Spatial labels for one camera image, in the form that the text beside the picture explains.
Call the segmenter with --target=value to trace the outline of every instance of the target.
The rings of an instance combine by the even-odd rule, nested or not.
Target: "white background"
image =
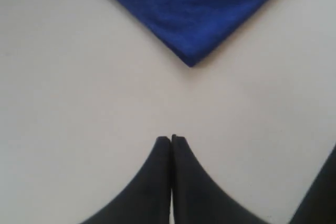
[[[335,18],[270,0],[190,69],[115,0],[0,0],[0,223],[78,224],[173,133],[288,222],[336,142]]]

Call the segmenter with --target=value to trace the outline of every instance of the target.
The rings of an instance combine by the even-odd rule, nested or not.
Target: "blue triangle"
[[[192,67],[266,0],[118,0]]]

